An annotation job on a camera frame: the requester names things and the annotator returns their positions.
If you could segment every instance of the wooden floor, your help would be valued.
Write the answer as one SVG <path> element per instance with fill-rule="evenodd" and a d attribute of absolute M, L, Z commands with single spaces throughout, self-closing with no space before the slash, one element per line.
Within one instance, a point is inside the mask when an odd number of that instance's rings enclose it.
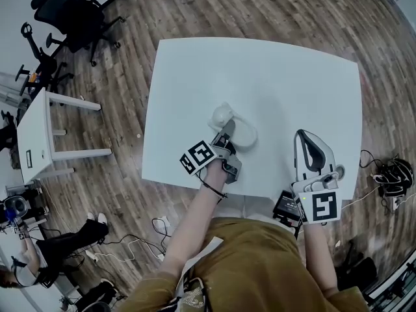
<path fill-rule="evenodd" d="M 57 149 L 102 147 L 114 154 L 55 166 L 74 167 L 76 173 L 42 181 L 57 207 L 48 197 L 52 213 L 47 228 L 75 231 L 87 211 L 102 211 L 110 222 L 107 241 L 134 233 L 157 242 L 160 237 L 151 219 L 168 215 L 176 224 L 185 212 L 193 190 L 140 178 L 153 63 L 164 38 L 272 40 L 356 61 L 362 81 L 362 148 L 381 158 L 399 153 L 416 163 L 416 36 L 393 0 L 116 0 L 106 15 L 127 19 L 110 31 L 122 44 L 120 49 L 100 43 L 94 68 L 84 50 L 71 54 L 63 49 L 57 56 L 75 74 L 60 91 L 99 102 L 102 111 L 54 106 L 53 123 L 69 133 L 56 139 Z M 369 179 L 372 169 L 359 170 L 356 199 L 374 188 Z M 346 208 L 340 221 L 326 226 L 335 261 L 343 260 L 348 241 L 355 237 L 358 249 L 375 260 L 383 280 L 416 246 L 412 201 L 387 216 L 376 193 Z M 338 240 L 341 246 L 335 249 Z M 302 249 L 302 234 L 299 244 Z M 132 249 L 134 261 L 100 257 L 98 263 L 124 294 L 159 264 L 143 244 L 134 243 Z M 127 244 L 95 246 L 93 251 L 129 257 Z M 88 258 L 76 275 L 83 291 L 100 277 L 109 275 Z"/>

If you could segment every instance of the black device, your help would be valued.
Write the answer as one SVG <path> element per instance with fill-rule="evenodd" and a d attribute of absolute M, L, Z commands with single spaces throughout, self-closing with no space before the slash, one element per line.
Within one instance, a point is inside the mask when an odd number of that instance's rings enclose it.
<path fill-rule="evenodd" d="M 44 53 L 42 48 L 40 49 L 38 48 L 38 46 L 33 40 L 32 27 L 27 22 L 25 22 L 21 26 L 20 33 L 22 34 L 24 38 L 27 39 L 27 41 L 29 42 L 29 45 L 31 46 L 34 57 L 38 59 L 40 63 L 38 67 L 38 71 L 40 72 L 39 83 L 29 82 L 30 71 L 24 69 L 25 67 L 24 64 L 21 65 L 19 72 L 16 74 L 16 78 L 14 79 L 15 81 L 17 81 L 20 75 L 27 75 L 21 87 L 20 95 L 21 96 L 23 95 L 26 88 L 28 87 L 34 88 L 34 91 L 29 93 L 31 99 L 33 100 L 43 87 L 48 88 L 49 85 L 51 86 L 49 91 L 58 92 L 57 86 L 62 80 L 66 79 L 67 77 L 73 79 L 73 74 L 71 73 L 66 73 L 61 76 L 59 75 L 62 67 L 66 67 L 66 63 L 61 62 L 58 67 L 58 63 L 55 58 L 50 57 L 49 55 Z"/>
<path fill-rule="evenodd" d="M 94 53 L 100 39 L 112 43 L 115 48 L 121 46 L 119 42 L 106 37 L 104 32 L 117 21 L 125 20 L 118 16 L 106 23 L 102 6 L 97 0 L 32 0 L 31 7 L 36 10 L 36 21 L 48 23 L 66 34 L 63 42 L 53 39 L 52 34 L 49 34 L 46 47 L 52 43 L 62 44 L 74 53 L 81 48 L 89 49 L 92 44 L 90 63 L 95 66 L 97 63 L 94 61 Z"/>
<path fill-rule="evenodd" d="M 283 190 L 280 194 L 279 200 L 273 209 L 273 218 L 277 218 L 280 223 L 290 228 L 295 228 L 295 237 L 298 236 L 298 232 L 302 225 L 300 221 L 300 213 L 298 206 L 291 192 Z"/>

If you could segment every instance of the person's leg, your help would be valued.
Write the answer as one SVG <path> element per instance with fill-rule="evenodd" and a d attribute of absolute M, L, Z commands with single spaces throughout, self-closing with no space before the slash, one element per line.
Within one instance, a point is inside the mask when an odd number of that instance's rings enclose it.
<path fill-rule="evenodd" d="M 6 142 L 10 138 L 15 139 L 17 136 L 16 128 L 14 127 L 14 125 L 7 125 L 6 127 L 0 129 L 0 136 L 4 142 Z"/>
<path fill-rule="evenodd" d="M 109 229 L 105 224 L 87 220 L 77 233 L 65 233 L 52 239 L 43 240 L 43 242 L 39 240 L 38 245 L 45 259 L 47 259 L 46 253 L 49 257 L 62 260 L 79 248 L 104 238 L 108 232 Z"/>
<path fill-rule="evenodd" d="M 109 290 L 115 292 L 115 290 L 112 288 L 112 285 L 109 282 L 102 282 L 96 287 L 89 290 L 86 295 L 84 295 L 78 302 L 75 303 L 75 306 L 77 307 L 79 312 L 82 312 L 87 306 L 97 302 L 97 300 L 101 296 L 105 296 L 107 294 L 107 291 Z"/>

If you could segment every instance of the bracelet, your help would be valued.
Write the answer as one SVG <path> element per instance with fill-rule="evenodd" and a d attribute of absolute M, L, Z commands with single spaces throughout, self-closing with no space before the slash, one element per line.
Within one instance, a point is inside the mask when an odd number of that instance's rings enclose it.
<path fill-rule="evenodd" d="M 208 189 L 212 190 L 217 196 L 220 197 L 220 200 L 218 202 L 220 202 L 222 199 L 224 198 L 228 198 L 227 194 L 222 194 L 219 191 L 217 191 L 215 188 L 211 187 L 209 184 L 207 184 L 204 180 L 201 179 L 201 173 L 198 172 L 198 174 L 196 174 L 196 176 L 200 179 L 201 183 L 203 186 L 207 187 Z"/>

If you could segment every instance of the small white table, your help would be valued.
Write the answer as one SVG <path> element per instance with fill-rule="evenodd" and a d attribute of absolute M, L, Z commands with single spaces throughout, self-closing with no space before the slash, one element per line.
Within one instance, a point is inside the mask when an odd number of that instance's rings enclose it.
<path fill-rule="evenodd" d="M 27 184 L 32 179 L 70 174 L 73 168 L 43 172 L 53 161 L 82 159 L 110 155 L 111 149 L 90 149 L 73 151 L 55 151 L 54 135 L 66 135 L 64 129 L 52 129 L 51 101 L 90 110 L 101 110 L 101 105 L 89 101 L 46 92 L 42 89 L 18 125 L 18 147 L 21 174 Z"/>

